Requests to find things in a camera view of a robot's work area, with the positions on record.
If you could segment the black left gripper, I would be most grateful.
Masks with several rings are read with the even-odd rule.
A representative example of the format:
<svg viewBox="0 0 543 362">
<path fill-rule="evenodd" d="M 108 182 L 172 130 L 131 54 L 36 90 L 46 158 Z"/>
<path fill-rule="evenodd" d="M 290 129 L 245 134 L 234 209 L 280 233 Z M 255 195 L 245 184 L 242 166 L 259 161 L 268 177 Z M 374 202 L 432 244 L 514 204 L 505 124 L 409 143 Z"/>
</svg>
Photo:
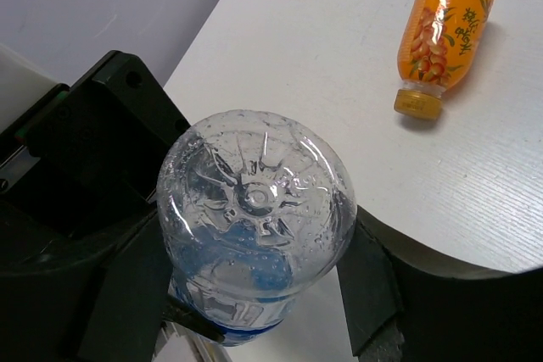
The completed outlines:
<svg viewBox="0 0 543 362">
<path fill-rule="evenodd" d="M 154 191 L 188 121 L 136 55 L 111 51 L 69 90 L 52 90 L 2 135 L 20 178 L 1 199 L 69 241 L 118 237 L 161 252 Z"/>
</svg>

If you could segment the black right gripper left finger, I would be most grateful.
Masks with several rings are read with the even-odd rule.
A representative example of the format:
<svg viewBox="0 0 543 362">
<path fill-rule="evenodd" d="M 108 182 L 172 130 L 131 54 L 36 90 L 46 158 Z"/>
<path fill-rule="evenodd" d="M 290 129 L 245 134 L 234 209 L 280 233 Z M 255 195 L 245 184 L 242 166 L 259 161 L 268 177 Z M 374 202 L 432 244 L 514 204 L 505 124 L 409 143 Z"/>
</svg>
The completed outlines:
<svg viewBox="0 0 543 362">
<path fill-rule="evenodd" d="M 171 266 L 151 206 L 1 269 L 3 361 L 149 361 Z"/>
</svg>

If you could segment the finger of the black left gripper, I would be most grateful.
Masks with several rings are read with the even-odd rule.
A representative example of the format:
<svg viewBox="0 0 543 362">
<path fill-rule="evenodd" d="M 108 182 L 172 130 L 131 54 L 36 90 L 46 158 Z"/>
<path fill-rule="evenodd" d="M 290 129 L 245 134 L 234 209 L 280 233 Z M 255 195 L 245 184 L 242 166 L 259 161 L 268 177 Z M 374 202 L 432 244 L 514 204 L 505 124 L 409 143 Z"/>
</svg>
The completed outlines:
<svg viewBox="0 0 543 362">
<path fill-rule="evenodd" d="M 218 325 L 171 294 L 166 297 L 163 320 L 183 326 L 216 343 L 223 343 L 225 340 L 224 332 Z"/>
</svg>

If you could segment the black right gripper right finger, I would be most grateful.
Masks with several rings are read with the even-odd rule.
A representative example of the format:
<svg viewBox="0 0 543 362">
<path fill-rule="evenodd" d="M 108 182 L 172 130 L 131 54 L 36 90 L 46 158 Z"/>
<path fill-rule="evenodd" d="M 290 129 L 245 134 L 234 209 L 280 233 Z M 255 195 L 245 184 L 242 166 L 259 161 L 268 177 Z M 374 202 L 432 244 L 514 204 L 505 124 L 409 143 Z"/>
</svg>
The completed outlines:
<svg viewBox="0 0 543 362">
<path fill-rule="evenodd" d="M 359 209 L 337 270 L 358 361 L 542 359 L 541 268 L 473 265 Z"/>
</svg>

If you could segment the clear bottle with blue label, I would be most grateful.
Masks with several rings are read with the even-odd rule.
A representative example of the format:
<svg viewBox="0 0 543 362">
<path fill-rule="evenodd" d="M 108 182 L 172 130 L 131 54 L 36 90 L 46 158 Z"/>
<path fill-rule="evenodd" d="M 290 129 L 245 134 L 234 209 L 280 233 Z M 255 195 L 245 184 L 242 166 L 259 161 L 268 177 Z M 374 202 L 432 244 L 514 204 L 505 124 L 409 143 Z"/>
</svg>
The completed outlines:
<svg viewBox="0 0 543 362">
<path fill-rule="evenodd" d="M 156 192 L 173 292 L 228 347 L 279 325 L 355 228 L 339 156 L 270 112 L 230 110 L 190 126 L 165 156 Z"/>
</svg>

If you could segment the orange bottle with patterned label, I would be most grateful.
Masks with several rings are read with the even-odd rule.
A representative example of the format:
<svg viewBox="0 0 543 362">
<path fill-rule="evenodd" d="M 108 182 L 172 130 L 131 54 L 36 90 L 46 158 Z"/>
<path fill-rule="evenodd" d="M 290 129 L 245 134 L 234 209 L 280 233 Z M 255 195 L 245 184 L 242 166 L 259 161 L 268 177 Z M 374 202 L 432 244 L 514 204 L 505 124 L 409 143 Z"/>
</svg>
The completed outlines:
<svg viewBox="0 0 543 362">
<path fill-rule="evenodd" d="M 415 0 L 397 67 L 394 110 L 437 120 L 443 96 L 468 73 L 495 0 Z"/>
</svg>

